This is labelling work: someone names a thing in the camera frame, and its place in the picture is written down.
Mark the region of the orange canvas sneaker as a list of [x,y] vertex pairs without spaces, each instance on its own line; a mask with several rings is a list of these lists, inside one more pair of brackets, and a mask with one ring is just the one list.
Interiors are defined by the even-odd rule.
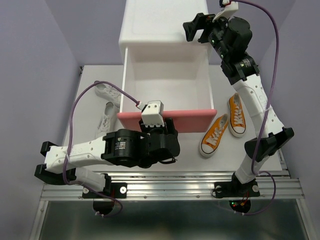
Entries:
[[228,100],[229,122],[228,127],[232,135],[242,138],[246,133],[246,120],[242,107],[240,95],[236,92]]
[[209,158],[217,151],[228,126],[228,119],[228,114],[218,117],[203,136],[199,144],[199,152],[203,157]]

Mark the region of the pink top drawer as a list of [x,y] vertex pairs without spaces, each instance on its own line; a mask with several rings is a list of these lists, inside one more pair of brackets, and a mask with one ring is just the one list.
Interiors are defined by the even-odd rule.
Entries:
[[126,48],[122,90],[144,104],[161,101],[163,117],[173,118],[179,133],[206,132],[217,115],[202,47]]

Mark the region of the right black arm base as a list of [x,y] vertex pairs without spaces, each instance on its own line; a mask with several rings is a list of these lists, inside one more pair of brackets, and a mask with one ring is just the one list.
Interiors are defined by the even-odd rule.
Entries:
[[250,198],[260,196],[260,189],[256,179],[241,184],[238,180],[220,181],[214,183],[211,195],[216,199],[229,198],[229,205],[233,211],[248,214],[251,209]]

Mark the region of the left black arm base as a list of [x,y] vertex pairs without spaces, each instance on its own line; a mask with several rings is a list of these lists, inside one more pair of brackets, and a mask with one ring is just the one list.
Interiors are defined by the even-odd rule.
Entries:
[[120,214],[124,208],[120,199],[127,198],[128,184],[126,182],[112,182],[108,174],[103,174],[102,190],[95,190],[87,184],[82,184],[82,193],[85,199],[93,199],[92,209],[96,216],[101,218],[114,217]]

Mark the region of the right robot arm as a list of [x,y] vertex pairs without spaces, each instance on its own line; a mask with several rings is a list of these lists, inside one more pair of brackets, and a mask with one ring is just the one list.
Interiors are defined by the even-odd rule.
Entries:
[[215,197],[258,197],[256,176],[267,159],[294,136],[294,131],[283,125],[268,103],[270,98],[262,86],[258,65],[246,52],[252,38],[250,24],[239,17],[198,13],[192,21],[183,23],[183,28],[188,42],[198,30],[203,31],[197,41],[210,43],[221,58],[221,69],[244,103],[256,134],[244,144],[244,160],[231,181],[214,184]]

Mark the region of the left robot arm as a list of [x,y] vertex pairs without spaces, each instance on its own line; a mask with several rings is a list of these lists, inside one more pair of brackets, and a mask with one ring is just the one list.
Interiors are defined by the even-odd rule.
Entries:
[[35,177],[48,185],[81,185],[100,197],[114,197],[111,177],[87,169],[93,165],[150,168],[172,164],[180,154],[178,131],[172,118],[164,126],[146,127],[140,131],[119,129],[95,140],[69,146],[45,141],[40,153],[44,163],[36,166]]

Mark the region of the white shoe cabinet body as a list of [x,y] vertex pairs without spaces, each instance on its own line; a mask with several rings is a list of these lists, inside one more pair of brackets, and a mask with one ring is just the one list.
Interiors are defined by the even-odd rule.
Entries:
[[209,80],[209,48],[186,40],[184,22],[208,13],[205,0],[128,0],[119,47],[123,83]]

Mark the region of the white sneaker front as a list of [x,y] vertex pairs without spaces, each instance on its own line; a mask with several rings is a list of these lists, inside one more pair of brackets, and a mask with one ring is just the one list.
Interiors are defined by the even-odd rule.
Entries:
[[114,131],[118,112],[119,108],[113,102],[109,101],[106,103],[104,112],[102,113],[96,129],[96,139]]

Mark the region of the white sneaker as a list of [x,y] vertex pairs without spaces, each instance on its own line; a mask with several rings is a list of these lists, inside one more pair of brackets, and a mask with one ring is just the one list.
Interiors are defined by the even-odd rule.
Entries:
[[106,103],[104,112],[102,113],[96,129],[96,139],[114,131],[118,112],[119,108],[113,102],[109,101]]
[[94,92],[98,97],[112,102],[117,108],[120,108],[122,94],[114,87],[100,83],[94,87]]

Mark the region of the white sneaker rear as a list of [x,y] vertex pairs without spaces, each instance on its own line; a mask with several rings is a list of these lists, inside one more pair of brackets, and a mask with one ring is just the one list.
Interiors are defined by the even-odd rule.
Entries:
[[98,97],[112,102],[117,108],[120,108],[122,94],[114,87],[100,83],[94,87],[94,92]]

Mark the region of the aluminium mounting rail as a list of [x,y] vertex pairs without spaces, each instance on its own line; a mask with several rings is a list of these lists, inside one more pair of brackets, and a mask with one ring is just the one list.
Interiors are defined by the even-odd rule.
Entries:
[[[206,201],[212,200],[211,191],[216,182],[231,180],[231,172],[111,172],[115,183],[127,184],[128,201]],[[305,197],[298,179],[290,177],[288,171],[272,173],[275,182],[269,176],[257,177],[260,200],[303,199]]]

